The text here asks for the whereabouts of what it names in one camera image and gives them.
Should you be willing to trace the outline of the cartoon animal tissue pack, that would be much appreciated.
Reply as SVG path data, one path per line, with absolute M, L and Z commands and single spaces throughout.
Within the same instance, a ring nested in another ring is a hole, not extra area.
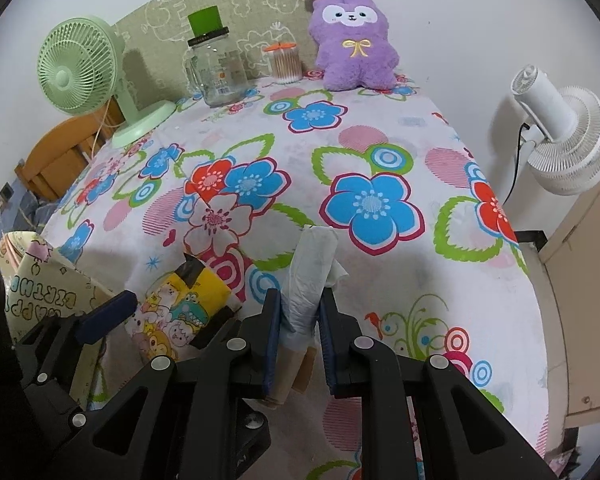
M 158 281 L 125 322 L 145 361 L 167 356 L 174 361 L 192 355 L 192 342 L 230 300 L 230 288 L 197 258 L 185 261 Z

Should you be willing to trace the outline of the glass jar green cup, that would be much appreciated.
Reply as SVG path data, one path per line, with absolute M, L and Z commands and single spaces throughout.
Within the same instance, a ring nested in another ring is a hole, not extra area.
M 187 40 L 187 75 L 210 107 L 240 101 L 248 90 L 242 56 L 230 39 L 219 8 L 208 6 L 187 17 L 193 37 Z

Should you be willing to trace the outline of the wooden bed headboard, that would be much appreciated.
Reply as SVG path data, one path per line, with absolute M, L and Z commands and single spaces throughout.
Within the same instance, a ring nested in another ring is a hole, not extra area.
M 70 117 L 35 144 L 15 174 L 38 198 L 59 200 L 122 122 L 115 99 L 93 114 Z

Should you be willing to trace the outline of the purple plush bunny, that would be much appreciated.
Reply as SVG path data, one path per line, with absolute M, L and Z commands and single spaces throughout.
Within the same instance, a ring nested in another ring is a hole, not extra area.
M 315 67 L 330 91 L 364 87 L 390 90 L 400 58 L 390 44 L 389 23 L 374 0 L 315 0 L 309 35 L 317 45 Z

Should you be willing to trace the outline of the cotton swab jar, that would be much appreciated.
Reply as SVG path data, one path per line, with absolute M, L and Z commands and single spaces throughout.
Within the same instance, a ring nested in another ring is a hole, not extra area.
M 293 42 L 272 44 L 263 49 L 271 74 L 278 84 L 292 84 L 303 76 L 299 48 Z

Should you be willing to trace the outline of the yellow fabric storage box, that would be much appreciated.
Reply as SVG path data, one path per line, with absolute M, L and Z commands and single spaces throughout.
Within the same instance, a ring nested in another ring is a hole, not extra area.
M 109 290 L 79 271 L 35 232 L 2 235 L 0 270 L 13 341 L 20 341 L 46 316 L 87 314 L 111 298 Z M 99 410 L 110 399 L 102 367 L 106 351 L 106 338 L 86 346 L 79 359 L 79 378 L 71 385 L 72 397 L 89 411 Z

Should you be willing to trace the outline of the white standing fan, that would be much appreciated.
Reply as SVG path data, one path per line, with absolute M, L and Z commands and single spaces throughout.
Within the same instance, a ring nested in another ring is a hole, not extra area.
M 580 195 L 600 183 L 600 98 L 587 88 L 556 88 L 528 64 L 510 84 L 528 119 L 518 133 L 513 178 L 529 168 L 546 192 Z

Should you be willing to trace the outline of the green desk fan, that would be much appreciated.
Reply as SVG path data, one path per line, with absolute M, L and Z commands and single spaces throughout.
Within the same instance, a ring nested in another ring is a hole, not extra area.
M 97 112 L 114 100 L 124 118 L 112 136 L 114 148 L 140 140 L 176 110 L 166 100 L 141 110 L 128 88 L 123 69 L 124 40 L 101 18 L 70 18 L 43 40 L 36 76 L 44 96 L 71 116 Z

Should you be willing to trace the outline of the beige door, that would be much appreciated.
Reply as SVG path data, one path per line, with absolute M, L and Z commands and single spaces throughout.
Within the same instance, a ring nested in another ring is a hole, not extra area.
M 526 253 L 542 314 L 548 429 L 600 422 L 600 183 Z

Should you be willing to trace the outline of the blue plaid pillow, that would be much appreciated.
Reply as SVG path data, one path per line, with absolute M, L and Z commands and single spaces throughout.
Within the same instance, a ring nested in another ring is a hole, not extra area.
M 38 198 L 18 179 L 9 185 L 14 195 L 9 200 L 0 195 L 0 234 L 16 231 L 41 234 L 58 203 Z

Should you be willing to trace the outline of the floral tablecloth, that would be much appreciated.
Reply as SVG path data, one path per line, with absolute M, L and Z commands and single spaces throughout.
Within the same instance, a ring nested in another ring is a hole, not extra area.
M 348 272 L 330 288 L 339 312 L 398 356 L 447 358 L 539 454 L 546 351 L 524 255 L 475 159 L 405 77 L 386 91 L 330 91 L 316 75 L 263 81 L 222 110 L 180 107 L 125 148 L 110 140 L 43 236 L 114 296 L 134 292 L 137 307 L 186 255 L 230 288 L 232 320 L 260 313 L 276 289 L 278 352 L 283 284 L 305 226 L 338 235 Z M 107 348 L 106 404 L 152 360 L 127 320 L 120 330 L 143 366 Z M 365 479 L 362 401 L 330 393 L 317 319 L 309 346 L 305 393 L 278 408 L 250 401 L 271 445 L 240 477 Z

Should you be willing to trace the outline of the wall power outlet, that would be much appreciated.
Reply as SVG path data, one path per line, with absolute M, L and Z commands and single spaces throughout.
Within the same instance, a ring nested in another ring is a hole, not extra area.
M 14 190 L 8 183 L 5 183 L 1 188 L 0 195 L 4 200 L 9 200 L 14 195 Z

